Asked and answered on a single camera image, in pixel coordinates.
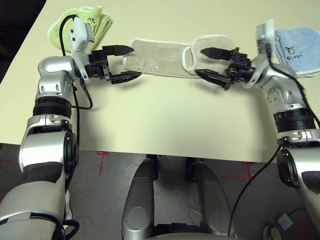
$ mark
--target blue towel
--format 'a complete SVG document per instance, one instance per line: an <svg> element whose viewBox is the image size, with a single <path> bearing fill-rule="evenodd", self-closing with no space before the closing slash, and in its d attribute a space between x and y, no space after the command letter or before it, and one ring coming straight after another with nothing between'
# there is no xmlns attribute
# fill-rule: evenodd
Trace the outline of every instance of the blue towel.
<svg viewBox="0 0 320 240"><path fill-rule="evenodd" d="M320 34L312 28L276 31L276 55L298 78L320 73Z"/></svg>

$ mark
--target towel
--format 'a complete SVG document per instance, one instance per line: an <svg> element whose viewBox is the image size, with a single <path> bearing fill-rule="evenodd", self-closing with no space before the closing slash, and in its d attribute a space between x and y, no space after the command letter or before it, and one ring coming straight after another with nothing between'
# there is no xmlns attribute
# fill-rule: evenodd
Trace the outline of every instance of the towel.
<svg viewBox="0 0 320 240"><path fill-rule="evenodd" d="M225 35L204 35L196 37L191 45L184 49L181 56L183 68L191 75L197 75L195 69L210 69L223 74L229 61L212 59L201 53L202 49L218 48L232 50L234 41Z"/></svg>
<svg viewBox="0 0 320 240"><path fill-rule="evenodd" d="M192 44L134 37L129 45L134 52L124 56L124 69L156 76L192 79L200 78L195 69L205 68L222 74L229 66L228 61L214 60L203 55L200 53L202 49L234 49L233 41L224 35L199 36Z"/></svg>
<svg viewBox="0 0 320 240"><path fill-rule="evenodd" d="M298 78L320 73L320 35L312 28L276 31L276 55L289 65Z"/></svg>
<svg viewBox="0 0 320 240"><path fill-rule="evenodd" d="M72 14L76 14L79 18L84 20L84 23L90 24L92 27L93 35L94 35L94 44L92 46L92 50L95 49L97 44L99 43L102 36L108 30L110 25L112 24L112 20L108 15L101 14L102 8L99 6L83 6L80 8L72 8L64 12L61 17L49 28L47 37L50 42L58 48L60 46L59 39L59 29L62 20ZM72 27L72 20L69 20L65 23L62 33L64 49L70 52L69 45L69 33Z"/></svg>

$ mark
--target red tape mark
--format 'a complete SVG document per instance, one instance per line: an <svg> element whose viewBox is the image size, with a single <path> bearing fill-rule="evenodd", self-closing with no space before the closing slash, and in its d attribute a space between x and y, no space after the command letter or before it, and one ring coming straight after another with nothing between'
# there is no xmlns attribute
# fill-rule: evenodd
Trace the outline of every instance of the red tape mark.
<svg viewBox="0 0 320 240"><path fill-rule="evenodd" d="M245 180L250 180L251 179L251 172L250 172L250 167L254 165L254 163L251 162L242 162L242 165L247 166L248 170L248 176L232 176L232 175L227 175L227 176L222 176L224 179L245 179Z"/></svg>
<svg viewBox="0 0 320 240"><path fill-rule="evenodd" d="M2 164L11 164L10 161L6 161L6 160L3 160L3 159L0 159L0 163L2 163Z"/></svg>
<svg viewBox="0 0 320 240"><path fill-rule="evenodd" d="M300 239L305 239L305 223L303 219L300 220Z"/></svg>
<svg viewBox="0 0 320 240"><path fill-rule="evenodd" d="M101 163L100 163L100 170L99 170L99 176L102 175L102 169L104 166L104 160L105 160L105 156L109 156L109 152L108 151L97 151L96 152L97 155L102 156L101 157Z"/></svg>

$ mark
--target yellow-green towel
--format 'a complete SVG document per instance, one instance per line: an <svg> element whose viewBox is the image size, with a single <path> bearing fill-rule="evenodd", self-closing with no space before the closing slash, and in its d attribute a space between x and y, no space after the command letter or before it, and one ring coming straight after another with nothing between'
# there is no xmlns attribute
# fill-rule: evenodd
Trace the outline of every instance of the yellow-green towel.
<svg viewBox="0 0 320 240"><path fill-rule="evenodd" d="M72 8L62 14L62 16L49 28L47 36L51 43L61 48L59 39L59 28L62 20L72 14L76 14L84 20L84 23L90 24L94 34L94 44L92 50L95 49L102 36L112 24L112 20L108 15L101 14L102 8L99 6L83 6L80 8ZM69 33L72 27L72 20L68 20L63 28L62 38L64 49L70 52Z"/></svg>

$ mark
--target beige towel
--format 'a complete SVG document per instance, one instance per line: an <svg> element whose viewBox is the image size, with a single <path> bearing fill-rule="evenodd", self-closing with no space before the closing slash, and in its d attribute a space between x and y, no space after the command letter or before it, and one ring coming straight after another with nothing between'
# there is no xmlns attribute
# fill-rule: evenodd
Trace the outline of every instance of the beige towel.
<svg viewBox="0 0 320 240"><path fill-rule="evenodd" d="M229 62L210 59L200 53L200 50L211 47L227 50L235 48L233 41L222 35L199 36L192 44L135 37L130 46L134 52L123 58L126 70L176 78L199 78L195 69L211 69L223 73Z"/></svg>
<svg viewBox="0 0 320 240"><path fill-rule="evenodd" d="M235 48L235 44L231 38L224 35L196 37L191 45L183 50L181 56L182 66L189 74L196 75L195 69L210 69L223 74L228 68L229 61L212 59L200 52L206 48L232 50Z"/></svg>

